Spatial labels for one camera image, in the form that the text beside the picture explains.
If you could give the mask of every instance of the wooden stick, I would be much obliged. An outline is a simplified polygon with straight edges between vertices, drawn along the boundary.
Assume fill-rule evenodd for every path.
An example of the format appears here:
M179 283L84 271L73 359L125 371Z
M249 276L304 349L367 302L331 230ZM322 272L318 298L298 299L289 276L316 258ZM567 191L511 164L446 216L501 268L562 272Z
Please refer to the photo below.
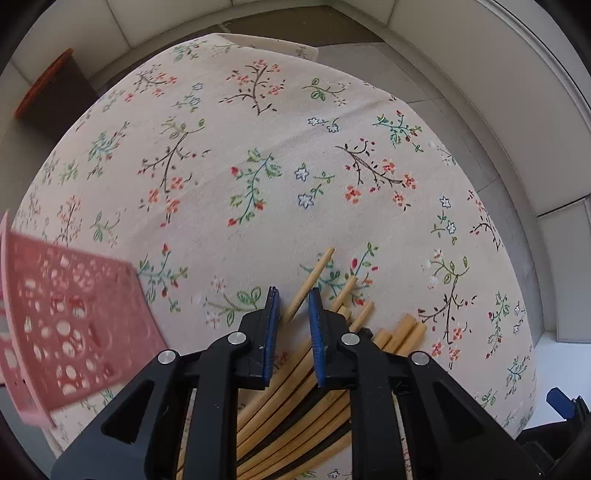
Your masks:
M392 339L387 345L387 350L394 353L402 345L403 341L406 340L408 334L412 331L413 327L417 324L417 319L408 313L405 313L396 327L397 335L392 335Z
M341 310L341 312L344 313L347 313L348 311L349 309L346 309L346 311ZM356 322L355 325L351 326L350 330L352 332L357 332L362 325L363 323ZM282 368L280 368L275 376L278 376L284 370L286 365L287 362ZM283 405L283 403L294 392L296 387L300 385L306 375L308 375L308 373L310 373L313 369L314 356L310 346L310 349L306 352L304 358L297 365L297 367L293 369L291 375L289 375L289 377L285 379L281 386L277 388L276 392L271 396L271 398L269 398L267 403L265 403L265 405L262 406L252 416L250 421L238 431L238 434L236 435L236 445L238 446L237 455L239 459L246 455L252 448L254 448L254 446L258 445L258 443L271 431L273 431L273 429L279 425L279 423L283 421L287 415L289 415L291 410L295 408L295 406L292 406L290 403L288 405L291 406L291 410L289 410L290 407ZM315 386L315 384L311 382L312 381L310 381L310 383L302 384L298 389L298 393L302 394L306 389L306 394L309 393L310 390L312 390L312 388Z
M316 262L316 265L304 281L304 284L295 294L295 297L287 307L287 310L283 313L282 322L289 323L292 321L293 317L296 315L296 312L300 309L301 304L304 303L308 292L320 278L320 274L324 270L326 264L330 261L333 253L335 253L335 249L333 247L327 248L324 252L324 255L322 255L322 257L320 257L320 259Z
M387 343L382 343L383 340L383 336L380 335L382 331L380 331L375 337L374 337L374 343L376 343L380 349L384 350L385 352L388 353L394 353L395 352L395 347L396 345L400 345L402 343L402 340L407 336L408 331L411 330L414 326L414 324L417 323L417 321L415 320L415 318L413 318L412 316L408 316L409 319L405 319L403 322L400 322L397 326L397 328L394 331L394 334L392 335L391 339L387 342ZM324 416L324 418L333 418L341 409L341 402L344 400L341 399L347 399L348 400L348 395L343 395L340 396L338 401L332 402L332 403L328 403L326 405L326 410L325 412L322 414L322 416ZM301 445L303 442L305 442L307 439L309 439L312 435L314 435L317 431L318 428L320 426L317 426L317 422L320 421L320 418L318 418L316 421L314 421L314 419L312 419L312 421L314 421L313 424L308 424L305 425L305 418L306 416L304 416L302 419L300 419L299 422L297 422L290 430L288 430L286 433L284 433L284 435L282 435L279 439L277 439L275 442L273 442L271 445L267 446L264 450L260 451L257 455L255 455L253 458L251 458L249 461L245 462L243 465L241 465L241 467L238 470L238 475L243 474L243 472L246 471L246 474L243 474L242 476L239 477L239 480L246 480L250 477L252 477L253 475L255 475L258 472L262 471L262 468L266 469L269 467L269 465L273 465L275 463L277 463L281 458L284 458L286 455L288 455L290 452L292 452L295 448L297 448L299 445Z
M298 293L295 295L291 304L287 307L287 310L284 312L282 317L282 322L290 322L294 315L296 314L297 310L300 308L301 304L303 303L306 295L310 289L314 286L322 270L326 266L326 264L330 261L332 254L335 252L333 247L327 248L324 252L324 255L316 262L312 272L308 275L304 284L299 289ZM240 431L246 423L253 418L253 416L262 408L262 406L272 397L272 395L277 391L277 389L283 384L285 379L293 372L294 368L301 362L304 358L308 350L312 347L312 342L310 339L304 340L300 346L290 355L287 359L287 362L283 365L282 368L279 369L271 377L271 382L267 389L258 395L256 395L246 407L244 407L240 413L238 414L238 421L236 424L237 431Z
M396 353L398 355L408 356L410 352L412 352L415 348L418 348L418 346L421 344L426 331L427 326L424 323L417 324Z
M376 335L374 335L373 342L378 346L379 349L384 349L386 344L388 344L389 339L391 338L391 333L387 330L380 330ZM264 459L269 457L269 455L275 453L279 449L281 449L284 445L290 442L293 438L298 436L301 432L307 431L310 425L315 422L320 415L324 414L328 410L332 409L329 413L329 417L334 417L340 410L342 410L343 406L338 407L337 404L339 403L342 397L349 398L348 394L344 395L344 390L339 390L340 392L338 395L334 395L332 398L329 397L330 393L336 392L329 392L325 395L322 400L318 404L316 404L306 415L304 415L298 422L296 422L290 429L288 429L281 437L275 440L272 444L268 445L265 449L261 450L251 459L243 463L238 468L238 475L246 472L247 470L253 468L258 463L262 462ZM237 453L238 458L241 458L240 448L238 449L239 453Z
M333 457L334 455L337 455L341 450L349 446L350 443L351 432L347 432L339 440L334 442L331 446L329 446L325 450L322 450L318 455L302 463L299 467L295 468L291 472L287 472L284 475L281 475L275 480L292 480L298 475L301 475L302 473L305 473L308 470L312 470L314 467L317 467L321 463L327 461L329 458Z
M361 309L361 312L359 312L357 318L349 326L349 330L351 330L352 332L358 332L361 329L361 327L365 325L365 322L367 321L369 314L371 314L373 308L374 303L371 300L366 301L363 305L363 308Z
M351 293L351 290L355 288L355 285L357 285L357 277L351 275L347 280L345 286L341 289L337 297L330 304L328 310L330 310L331 312L336 312L340 308L340 306L345 302L347 295L349 295L349 293Z
M269 467L265 468L262 472L248 477L247 475L242 475L239 477L238 480L246 480L250 478L251 480L262 480L269 475L275 473L276 471L285 468L291 462L294 462L299 457L304 455L306 452L309 452L318 445L322 440L324 440L328 435L333 433L337 428L339 428L343 423L345 423L351 417L351 409L349 406L345 407L340 413L338 413L331 421L329 421L326 425L324 425L318 432L311 435L308 439L302 439L303 441L297 448L295 448L291 453L284 456L278 462L270 465Z

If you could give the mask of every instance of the table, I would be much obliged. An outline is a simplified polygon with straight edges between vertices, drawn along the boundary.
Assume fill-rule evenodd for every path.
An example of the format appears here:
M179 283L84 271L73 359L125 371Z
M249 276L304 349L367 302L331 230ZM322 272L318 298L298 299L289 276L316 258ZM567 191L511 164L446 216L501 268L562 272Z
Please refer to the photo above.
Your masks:
M37 174L13 228L133 262L171 348L206 348L261 308L286 305L325 247L325 301L369 327L405 312L422 348L515 437L535 404L524 301L484 205L401 100L316 64L312 47L212 34L156 55L106 92ZM309 335L306 308L276 363ZM67 447L117 389L54 413ZM350 452L308 476L350 474Z

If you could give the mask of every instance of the blue object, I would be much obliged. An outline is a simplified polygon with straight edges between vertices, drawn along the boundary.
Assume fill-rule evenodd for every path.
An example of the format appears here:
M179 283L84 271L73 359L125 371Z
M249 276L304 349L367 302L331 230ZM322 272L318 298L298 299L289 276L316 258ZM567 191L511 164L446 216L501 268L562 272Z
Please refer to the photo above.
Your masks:
M320 331L320 313L322 310L324 310L324 307L320 300L320 293L317 288L313 288L310 290L310 293L308 293L308 316L310 318L310 336L312 337L314 371L320 387L324 387L326 383L325 346L322 342L322 333Z
M556 413L565 420L572 419L574 417L574 401L568 398L562 390L558 387L554 387L546 395L546 403L556 410Z
M279 327L279 290L272 287L271 314L267 325L267 337L265 338L265 356L263 364L263 380L269 386L273 375L273 362L275 356L275 344L277 343L277 329Z

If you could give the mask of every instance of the white cabinet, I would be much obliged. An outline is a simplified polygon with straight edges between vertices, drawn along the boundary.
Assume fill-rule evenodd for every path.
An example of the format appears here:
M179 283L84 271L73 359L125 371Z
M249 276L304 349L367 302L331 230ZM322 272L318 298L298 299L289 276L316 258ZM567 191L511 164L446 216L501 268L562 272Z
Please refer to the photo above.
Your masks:
M74 49L86 77L128 50L105 0L58 0L35 22L12 59L35 82L68 48Z
M230 7L230 0L108 0L132 47L209 12Z
M591 342L591 228L583 202L539 218L556 286L559 340Z

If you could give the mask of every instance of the embroidered flower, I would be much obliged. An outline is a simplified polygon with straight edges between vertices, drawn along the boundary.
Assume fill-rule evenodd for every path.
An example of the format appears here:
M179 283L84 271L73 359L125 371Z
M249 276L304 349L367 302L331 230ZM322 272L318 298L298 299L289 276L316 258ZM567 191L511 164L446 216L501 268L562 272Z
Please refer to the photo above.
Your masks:
M298 168L294 172L294 174L295 174L296 180L306 181L306 178L308 178L308 175L310 175L310 172L308 171L308 169L306 169L305 166L301 166L300 168Z
M449 198L447 198L445 195L441 195L439 197L439 201L441 202L441 206L443 208L451 208L452 204L449 201Z
M158 189L150 190L150 195L148 196L148 203L157 203L158 202Z
M345 198L347 201L351 200L351 203L359 203L359 197L361 197L361 192L359 190L355 190L355 187L349 185L347 187L347 192L345 193Z
M308 207L314 206L314 200L312 195L308 195L307 193L302 193L297 196L298 205L307 209Z
M387 158L382 160L382 168L384 172L389 171L390 173L394 173L396 171L396 164L392 160L388 160Z
M404 206L404 195L402 193L394 192L394 196L392 197L392 200L399 207Z
M453 361L457 360L458 358L460 358L460 349L459 348L449 350L450 362L453 362Z
M415 183L414 178L412 178L408 173L404 174L404 184L403 185L408 189L415 190L417 188L417 184Z
M223 282L223 278L218 278L216 275L213 276L211 284L217 293L222 293L226 288L226 284Z
M455 342L456 340L461 340L461 339L462 339L462 329L460 327L454 328L452 342Z
M435 356L439 356L441 355L441 349L442 349L443 345L441 344L441 342L437 342L431 345L431 356L435 357Z
M166 200L166 211L168 213L177 213L180 200Z
M170 188L173 190L182 190L184 187L184 180L182 177L173 177L170 181Z

